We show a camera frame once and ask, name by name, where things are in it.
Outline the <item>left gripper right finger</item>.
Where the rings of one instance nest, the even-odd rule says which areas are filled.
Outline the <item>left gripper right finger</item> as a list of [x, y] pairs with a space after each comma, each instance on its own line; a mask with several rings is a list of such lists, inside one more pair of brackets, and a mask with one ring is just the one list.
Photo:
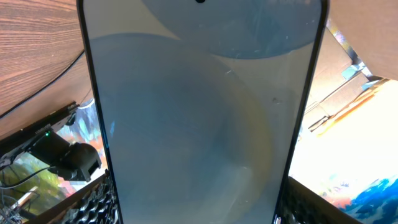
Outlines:
[[282, 192], [278, 218], [286, 224], [361, 224], [292, 177]]

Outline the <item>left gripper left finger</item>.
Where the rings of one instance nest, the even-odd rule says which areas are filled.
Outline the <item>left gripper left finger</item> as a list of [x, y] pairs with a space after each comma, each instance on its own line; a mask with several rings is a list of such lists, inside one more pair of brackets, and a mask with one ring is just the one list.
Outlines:
[[27, 224], [115, 224], [120, 222], [113, 183], [103, 175]]

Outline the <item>blue screen Galaxy smartphone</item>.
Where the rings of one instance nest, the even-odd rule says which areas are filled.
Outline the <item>blue screen Galaxy smartphone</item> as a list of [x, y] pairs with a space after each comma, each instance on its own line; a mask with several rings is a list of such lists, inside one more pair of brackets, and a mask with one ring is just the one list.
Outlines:
[[81, 0], [122, 223], [273, 223], [328, 1]]

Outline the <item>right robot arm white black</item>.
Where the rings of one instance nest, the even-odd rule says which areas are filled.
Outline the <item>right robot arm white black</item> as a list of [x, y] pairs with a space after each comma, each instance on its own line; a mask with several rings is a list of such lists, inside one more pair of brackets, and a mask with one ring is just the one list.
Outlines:
[[101, 168], [97, 150], [87, 143], [69, 143], [52, 130], [37, 136], [27, 152], [49, 166], [48, 171], [66, 181], [91, 180], [91, 175]]

